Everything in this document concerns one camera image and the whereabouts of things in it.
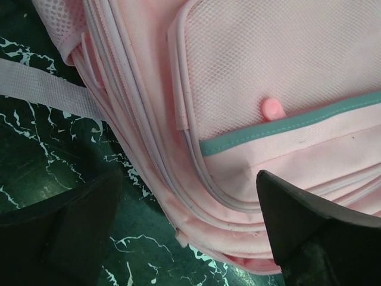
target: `mesh pocket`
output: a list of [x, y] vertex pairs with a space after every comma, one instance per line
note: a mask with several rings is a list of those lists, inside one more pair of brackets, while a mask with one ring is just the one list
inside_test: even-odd
[[50, 38], [63, 60], [80, 43], [81, 33], [87, 30], [85, 12], [81, 0], [32, 0]]
[[185, 22], [200, 140], [381, 88], [381, 2], [193, 1]]

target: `green fabric strip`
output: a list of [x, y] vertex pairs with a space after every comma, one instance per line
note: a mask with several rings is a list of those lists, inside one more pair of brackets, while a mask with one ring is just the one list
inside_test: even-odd
[[248, 141], [302, 128], [335, 115], [380, 102], [381, 91], [378, 91], [359, 97], [348, 98], [347, 100], [339, 101], [308, 113], [239, 129], [212, 139], [200, 141], [201, 153], [203, 156], [215, 155]]

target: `bag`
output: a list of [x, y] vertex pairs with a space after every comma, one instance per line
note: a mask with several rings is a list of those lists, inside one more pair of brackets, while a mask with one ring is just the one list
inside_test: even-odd
[[4, 60], [0, 93], [103, 116], [183, 247], [279, 273], [261, 169], [381, 216], [380, 1], [33, 2], [89, 93]]

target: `seam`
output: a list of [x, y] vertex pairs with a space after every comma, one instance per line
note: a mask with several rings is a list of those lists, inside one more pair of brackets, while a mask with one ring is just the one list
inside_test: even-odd
[[307, 121], [302, 122], [302, 123], [298, 123], [298, 124], [290, 125], [290, 126], [287, 126], [287, 127], [270, 130], [270, 131], [267, 131], [267, 132], [257, 133], [257, 134], [251, 135], [251, 136], [247, 136], [247, 137], [244, 137], [244, 138], [241, 138], [241, 139], [237, 139], [235, 141], [232, 141], [230, 143], [221, 145], [219, 147], [215, 147], [215, 148], [212, 148], [212, 149], [205, 150], [203, 153], [204, 153], [205, 156], [207, 156], [207, 155], [210, 155], [210, 153], [213, 153], [214, 151], [219, 151], [221, 149], [225, 149], [226, 147], [230, 147], [230, 146], [236, 145], [236, 144], [239, 145], [242, 142], [249, 141], [249, 140], [254, 139], [254, 138], [265, 137], [265, 136], [272, 135], [274, 133], [284, 132], [284, 131], [287, 131], [289, 129], [295, 129], [295, 128], [304, 127], [306, 125], [310, 125], [312, 123], [324, 120], [324, 119], [326, 119], [328, 117], [335, 116], [335, 115], [337, 115], [339, 113], [342, 113], [342, 112], [344, 112], [344, 111], [346, 111], [348, 109], [359, 108], [359, 107], [362, 107], [362, 106], [367, 105], [367, 104], [378, 103], [378, 102], [381, 102], [381, 99], [371, 100], [371, 101], [363, 102], [361, 104], [355, 104], [355, 105], [347, 106], [347, 107], [341, 108], [339, 110], [333, 111], [333, 112], [331, 112], [329, 114], [325, 114], [324, 116], [321, 116], [321, 117], [318, 117], [318, 118], [315, 118], [315, 119], [312, 119], [312, 120], [307, 120]]

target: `white webbing strap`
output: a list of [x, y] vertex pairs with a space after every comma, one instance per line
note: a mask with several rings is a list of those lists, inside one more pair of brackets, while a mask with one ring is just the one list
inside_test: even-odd
[[0, 59], [0, 95], [104, 120], [88, 89], [45, 71]]

